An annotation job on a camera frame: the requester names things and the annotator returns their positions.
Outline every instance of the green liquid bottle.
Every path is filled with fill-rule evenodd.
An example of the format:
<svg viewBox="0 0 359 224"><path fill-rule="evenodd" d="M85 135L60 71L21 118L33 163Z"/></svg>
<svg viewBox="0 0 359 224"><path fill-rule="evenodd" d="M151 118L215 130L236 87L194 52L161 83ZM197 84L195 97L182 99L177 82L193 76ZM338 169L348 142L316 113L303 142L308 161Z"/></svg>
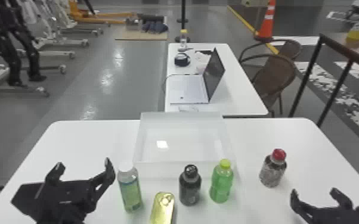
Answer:
<svg viewBox="0 0 359 224"><path fill-rule="evenodd" d="M222 159L213 170L210 198L217 203L226 202L230 196L233 179L234 173L231 169L231 162L226 158Z"/></svg>
<svg viewBox="0 0 359 224"><path fill-rule="evenodd" d="M117 179L125 210L132 212L140 208L142 206L142 197L138 170L130 161L124 161L120 164Z"/></svg>

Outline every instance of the orange traffic cone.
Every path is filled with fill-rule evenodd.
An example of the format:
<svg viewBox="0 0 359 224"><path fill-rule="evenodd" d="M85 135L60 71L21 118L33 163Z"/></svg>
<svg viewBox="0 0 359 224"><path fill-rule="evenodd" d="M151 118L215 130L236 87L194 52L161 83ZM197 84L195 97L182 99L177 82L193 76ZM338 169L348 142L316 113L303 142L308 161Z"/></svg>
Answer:
<svg viewBox="0 0 359 224"><path fill-rule="evenodd" d="M255 35L255 40L265 43L273 40L273 21L275 9L276 0L270 0L262 26L260 27L259 33Z"/></svg>

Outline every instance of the bottle cap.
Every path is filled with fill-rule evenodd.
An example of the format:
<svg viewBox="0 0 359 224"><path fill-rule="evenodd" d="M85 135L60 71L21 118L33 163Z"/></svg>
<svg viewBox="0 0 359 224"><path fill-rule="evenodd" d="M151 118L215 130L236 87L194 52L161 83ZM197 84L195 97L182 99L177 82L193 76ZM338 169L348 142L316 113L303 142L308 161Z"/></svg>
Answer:
<svg viewBox="0 0 359 224"><path fill-rule="evenodd" d="M284 150L282 150L281 148L276 148L273 153L272 156L275 160L278 161L284 161L285 157L287 156L287 154L285 153Z"/></svg>
<svg viewBox="0 0 359 224"><path fill-rule="evenodd" d="M132 168L134 168L134 164L132 163L132 161L125 160L125 161L121 162L120 165L118 166L118 171L120 171L122 173L126 173L126 172L132 170Z"/></svg>
<svg viewBox="0 0 359 224"><path fill-rule="evenodd" d="M187 178L195 178L197 176L197 167L189 164L185 166L184 173Z"/></svg>
<svg viewBox="0 0 359 224"><path fill-rule="evenodd" d="M220 160L220 167L224 170L231 168L231 161L227 160L226 158L223 158L222 160Z"/></svg>

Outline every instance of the white laptop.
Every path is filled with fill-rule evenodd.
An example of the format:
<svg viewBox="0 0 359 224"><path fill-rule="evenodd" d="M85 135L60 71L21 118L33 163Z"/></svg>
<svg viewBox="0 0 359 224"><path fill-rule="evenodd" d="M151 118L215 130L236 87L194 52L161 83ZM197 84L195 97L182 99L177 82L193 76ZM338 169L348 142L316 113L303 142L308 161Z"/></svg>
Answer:
<svg viewBox="0 0 359 224"><path fill-rule="evenodd" d="M202 75L180 74L168 78L170 104L208 104L224 72L225 68L214 49Z"/></svg>

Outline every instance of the clear plastic bottle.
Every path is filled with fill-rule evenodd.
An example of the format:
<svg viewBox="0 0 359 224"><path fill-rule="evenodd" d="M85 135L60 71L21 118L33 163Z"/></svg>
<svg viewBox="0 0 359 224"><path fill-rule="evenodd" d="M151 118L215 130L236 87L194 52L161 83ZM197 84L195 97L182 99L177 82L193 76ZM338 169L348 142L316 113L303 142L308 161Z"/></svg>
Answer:
<svg viewBox="0 0 359 224"><path fill-rule="evenodd" d="M280 183L287 169L285 157L285 151L280 148L276 148L273 153L266 156L259 174L260 181L263 185L273 188Z"/></svg>
<svg viewBox="0 0 359 224"><path fill-rule="evenodd" d="M187 49L187 35L188 35L188 30L187 29L182 29L181 30L181 36L179 39L179 43L180 43L180 48L181 49Z"/></svg>
<svg viewBox="0 0 359 224"><path fill-rule="evenodd" d="M126 211L131 212L142 206L138 170L131 161L124 161L118 167L118 184Z"/></svg>
<svg viewBox="0 0 359 224"><path fill-rule="evenodd" d="M213 170L210 198L217 203L226 202L230 196L233 179L234 173L231 169L231 162L226 158L222 159Z"/></svg>

